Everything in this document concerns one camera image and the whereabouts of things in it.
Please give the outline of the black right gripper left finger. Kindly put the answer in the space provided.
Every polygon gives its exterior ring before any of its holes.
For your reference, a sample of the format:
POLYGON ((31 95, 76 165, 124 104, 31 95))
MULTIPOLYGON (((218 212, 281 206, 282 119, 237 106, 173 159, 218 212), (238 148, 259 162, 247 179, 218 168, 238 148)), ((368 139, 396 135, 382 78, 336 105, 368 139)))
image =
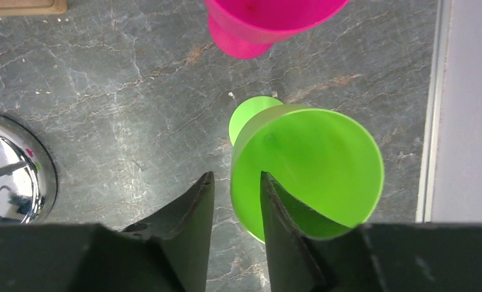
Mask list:
POLYGON ((215 178, 121 231, 0 223, 0 291, 204 291, 215 178))

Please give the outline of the green plastic wine glass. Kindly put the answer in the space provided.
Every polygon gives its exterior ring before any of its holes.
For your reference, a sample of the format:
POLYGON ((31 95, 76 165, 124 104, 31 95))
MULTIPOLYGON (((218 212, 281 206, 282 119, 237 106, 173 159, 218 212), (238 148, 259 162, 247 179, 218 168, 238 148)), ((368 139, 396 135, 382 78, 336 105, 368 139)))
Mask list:
POLYGON ((229 138, 233 210, 259 241, 264 240, 262 172, 314 211, 290 215, 315 237, 334 237, 366 222, 378 204, 385 178, 382 154, 368 130, 344 114, 252 97, 234 110, 229 138))

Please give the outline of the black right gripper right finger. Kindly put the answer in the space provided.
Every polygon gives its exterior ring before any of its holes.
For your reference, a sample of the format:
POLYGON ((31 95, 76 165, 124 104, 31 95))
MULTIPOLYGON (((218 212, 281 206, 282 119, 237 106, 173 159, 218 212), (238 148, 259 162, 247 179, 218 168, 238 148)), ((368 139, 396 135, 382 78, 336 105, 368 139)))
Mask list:
POLYGON ((482 291, 482 223, 361 224, 334 238, 292 218, 327 218, 261 173, 272 291, 482 291))

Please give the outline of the chrome wine glass rack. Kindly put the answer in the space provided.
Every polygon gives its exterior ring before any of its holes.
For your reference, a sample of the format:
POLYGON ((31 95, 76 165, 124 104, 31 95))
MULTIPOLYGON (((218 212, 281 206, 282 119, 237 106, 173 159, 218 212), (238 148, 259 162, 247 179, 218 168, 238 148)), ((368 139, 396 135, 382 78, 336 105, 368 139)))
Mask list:
POLYGON ((25 127, 0 115, 0 223, 47 218, 58 192, 54 163, 25 127))

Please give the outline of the pink plastic wine glass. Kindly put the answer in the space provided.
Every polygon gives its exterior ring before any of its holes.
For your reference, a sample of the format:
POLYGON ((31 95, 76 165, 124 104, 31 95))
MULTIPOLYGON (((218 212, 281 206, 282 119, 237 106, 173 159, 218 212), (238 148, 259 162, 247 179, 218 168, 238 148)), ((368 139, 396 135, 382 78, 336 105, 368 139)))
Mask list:
POLYGON ((239 59, 259 57, 275 43, 321 25, 349 0, 206 0, 214 43, 239 59))

